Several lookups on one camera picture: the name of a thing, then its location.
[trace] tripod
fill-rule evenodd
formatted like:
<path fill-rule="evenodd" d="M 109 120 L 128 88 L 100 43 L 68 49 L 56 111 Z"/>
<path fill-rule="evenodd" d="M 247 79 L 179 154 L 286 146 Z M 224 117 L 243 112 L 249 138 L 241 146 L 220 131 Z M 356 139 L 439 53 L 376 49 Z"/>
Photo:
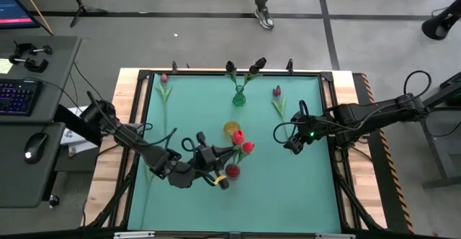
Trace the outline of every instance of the tripod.
<path fill-rule="evenodd" d="M 75 26 L 75 24 L 77 24 L 77 21 L 79 20 L 79 17 L 86 13 L 99 13 L 99 14 L 107 13 L 107 10 L 104 10 L 104 9 L 98 9 L 98 8 L 93 8 L 90 6 L 85 6 L 81 2 L 81 0 L 75 0 L 75 1 L 77 1 L 77 4 L 79 5 L 79 9 L 77 10 L 75 16 L 72 19 L 71 27 Z"/>

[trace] computer screen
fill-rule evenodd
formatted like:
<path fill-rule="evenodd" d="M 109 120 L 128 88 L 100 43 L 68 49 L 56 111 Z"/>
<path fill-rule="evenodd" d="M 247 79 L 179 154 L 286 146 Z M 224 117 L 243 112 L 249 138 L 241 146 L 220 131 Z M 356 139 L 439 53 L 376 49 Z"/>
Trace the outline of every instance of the computer screen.
<path fill-rule="evenodd" d="M 0 0 L 0 30 L 40 27 L 18 0 Z"/>

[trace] rgb keyboard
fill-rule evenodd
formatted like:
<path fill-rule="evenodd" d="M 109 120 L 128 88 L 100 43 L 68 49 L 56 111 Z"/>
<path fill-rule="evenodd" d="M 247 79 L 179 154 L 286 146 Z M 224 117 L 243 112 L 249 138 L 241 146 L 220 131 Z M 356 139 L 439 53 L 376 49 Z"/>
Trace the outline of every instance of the rgb keyboard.
<path fill-rule="evenodd" d="M 0 79 L 0 115 L 30 116 L 41 81 Z"/>

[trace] gray floor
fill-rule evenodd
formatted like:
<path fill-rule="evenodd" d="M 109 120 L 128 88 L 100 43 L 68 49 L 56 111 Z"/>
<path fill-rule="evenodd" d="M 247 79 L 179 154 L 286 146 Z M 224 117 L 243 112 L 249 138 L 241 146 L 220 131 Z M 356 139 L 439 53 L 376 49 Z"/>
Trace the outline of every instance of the gray floor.
<path fill-rule="evenodd" d="M 22 0 L 32 8 L 27 0 Z M 84 0 L 111 12 L 233 12 L 252 13 L 253 0 Z M 429 15 L 454 0 L 326 0 L 330 14 Z M 73 11 L 73 0 L 35 0 L 42 10 Z M 281 14 L 320 14 L 319 0 L 269 0 L 269 8 Z M 232 60 L 248 67 L 265 56 L 268 68 L 284 68 L 293 58 L 296 68 L 331 69 L 322 19 L 276 19 L 272 32 L 255 19 L 219 18 L 82 18 L 69 28 L 71 18 L 48 17 L 57 35 L 84 39 L 77 63 L 102 95 L 111 99 L 122 67 L 178 65 L 223 67 Z M 423 69 L 433 76 L 433 89 L 460 70 L 461 25 L 437 42 L 421 32 L 420 21 L 332 20 L 334 44 L 341 70 L 366 73 L 375 98 L 403 93 L 403 81 L 411 71 Z M 46 35 L 43 30 L 8 31 L 7 34 Z M 74 73 L 81 104 L 87 103 L 87 85 Z M 415 76 L 409 90 L 418 93 L 426 79 Z M 66 90 L 73 94 L 72 85 Z M 423 181 L 439 174 L 421 128 L 395 124 L 385 129 L 400 182 L 417 233 L 459 237 L 461 234 L 461 186 L 424 190 Z M 55 193 L 62 205 L 48 209 L 0 210 L 0 233 L 60 230 L 79 226 L 81 203 L 86 198 L 90 174 L 59 178 Z"/>

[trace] wooden table frame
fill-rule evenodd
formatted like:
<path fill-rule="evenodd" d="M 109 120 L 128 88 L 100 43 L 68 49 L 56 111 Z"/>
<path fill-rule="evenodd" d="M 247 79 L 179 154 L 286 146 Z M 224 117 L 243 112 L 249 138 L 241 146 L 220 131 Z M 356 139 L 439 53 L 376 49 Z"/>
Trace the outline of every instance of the wooden table frame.
<path fill-rule="evenodd" d="M 156 72 L 171 72 L 170 68 L 122 68 L 120 69 L 119 78 L 117 81 L 114 99 L 112 103 L 115 105 L 117 110 L 117 117 L 121 122 L 144 122 L 145 119 L 141 119 L 141 116 L 146 117 L 146 105 L 150 98 L 146 99 L 146 90 L 149 86 L 149 81 L 146 73 L 150 71 Z M 177 69 L 182 72 L 192 71 L 225 71 L 224 69 Z M 272 73 L 287 73 L 287 70 L 266 70 Z M 319 71 L 295 71 L 297 73 L 318 73 Z M 357 103 L 357 94 L 354 87 L 354 79 L 352 73 L 349 71 L 329 71 L 325 72 L 326 76 L 331 76 L 334 80 L 332 85 L 336 91 L 336 100 L 339 104 L 345 103 Z M 324 87 L 328 87 L 328 82 L 323 82 Z M 327 98 L 328 107 L 332 106 L 333 101 L 331 95 L 327 92 L 329 89 L 324 89 L 325 97 Z M 113 146 L 115 142 L 112 138 L 107 137 L 102 143 L 101 150 Z M 367 155 L 370 155 L 370 151 L 367 145 L 356 144 L 356 147 L 364 151 Z M 93 181 L 86 203 L 86 218 L 87 220 L 93 220 L 105 207 L 112 195 L 114 194 L 115 187 L 120 182 L 123 174 L 127 174 L 130 166 L 133 164 L 134 153 L 118 147 L 107 151 L 104 155 L 101 155 L 97 161 L 97 167 L 94 172 Z M 338 159 L 341 158 L 340 153 L 336 153 Z M 126 165 L 126 169 L 120 168 L 120 166 Z M 350 169 L 351 176 L 345 174 Z M 359 201 L 363 204 L 364 208 L 370 213 L 375 219 L 376 223 L 386 227 L 386 221 L 384 212 L 382 209 L 380 192 L 377 186 L 374 168 L 372 162 L 367 159 L 364 155 L 360 155 L 354 150 L 349 151 L 349 160 L 343 166 L 340 164 L 340 171 L 343 176 L 346 177 L 347 182 L 353 183 L 355 194 Z M 127 195 L 130 190 L 127 190 L 120 203 L 117 211 L 112 214 L 112 218 L 106 221 L 105 225 L 120 225 L 123 224 L 123 214 L 129 206 L 126 205 Z M 350 227 L 360 227 L 363 229 L 366 227 L 363 224 L 357 224 L 360 222 L 357 220 L 357 216 L 353 215 L 353 208 L 345 194 L 343 193 L 342 204 L 345 209 L 346 222 Z"/>

